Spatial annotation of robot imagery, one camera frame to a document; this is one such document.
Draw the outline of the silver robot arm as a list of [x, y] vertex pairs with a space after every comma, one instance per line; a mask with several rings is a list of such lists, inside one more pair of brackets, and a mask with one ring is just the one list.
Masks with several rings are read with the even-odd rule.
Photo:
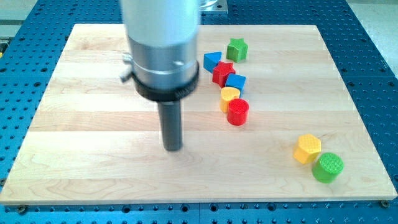
[[136, 91], [158, 104], [165, 150], [183, 146], [180, 101], [197, 87], [198, 0], [121, 0]]

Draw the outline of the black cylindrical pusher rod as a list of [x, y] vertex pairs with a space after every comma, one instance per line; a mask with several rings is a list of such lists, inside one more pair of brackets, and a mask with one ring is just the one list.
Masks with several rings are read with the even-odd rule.
[[180, 101], [159, 102], [158, 112], [165, 150], [180, 150], [183, 146]]

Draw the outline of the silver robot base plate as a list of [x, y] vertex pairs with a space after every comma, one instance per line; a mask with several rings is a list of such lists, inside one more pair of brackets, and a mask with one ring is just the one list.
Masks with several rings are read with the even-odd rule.
[[227, 0], [199, 0], [199, 11], [207, 14], [227, 14]]

